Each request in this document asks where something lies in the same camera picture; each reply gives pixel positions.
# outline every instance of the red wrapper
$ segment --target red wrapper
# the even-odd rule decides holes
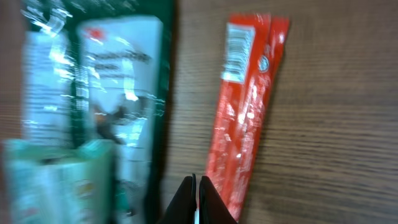
[[[238,221],[289,21],[233,15],[206,175]]]

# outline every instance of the white label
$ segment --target white label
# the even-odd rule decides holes
[[[68,41],[62,34],[51,37],[27,32],[22,69],[24,139],[43,146],[70,143],[69,101],[72,76],[67,70]]]
[[[255,33],[254,27],[228,24],[222,79],[244,83]]]
[[[119,223],[143,222],[154,110],[159,103],[155,94],[162,29],[163,23],[154,16],[92,20],[78,29],[93,127],[100,138],[118,145],[116,176],[126,187],[134,213],[121,211],[117,214]]]

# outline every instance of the red stick packet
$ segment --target red stick packet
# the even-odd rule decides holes
[[[289,21],[232,15],[206,175],[238,221]]]

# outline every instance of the wooden table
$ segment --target wooden table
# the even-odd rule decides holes
[[[0,9],[0,136],[11,138],[22,31],[9,20],[18,8]],[[240,223],[398,223],[395,0],[181,0],[164,205],[183,177],[203,174],[232,12],[292,20]]]

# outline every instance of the green package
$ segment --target green package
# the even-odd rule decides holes
[[[61,83],[49,107],[63,111],[52,122],[61,138],[54,144],[79,147],[103,138],[117,145],[116,223],[155,223],[159,217],[173,8],[172,0],[25,0],[22,10],[29,35],[46,39],[50,49],[42,55],[54,72],[41,82],[53,75]],[[24,121],[35,124],[36,117],[47,120],[39,114]],[[40,131],[45,139],[48,129]]]
[[[13,223],[109,223],[113,147],[102,139],[76,150],[6,141]]]

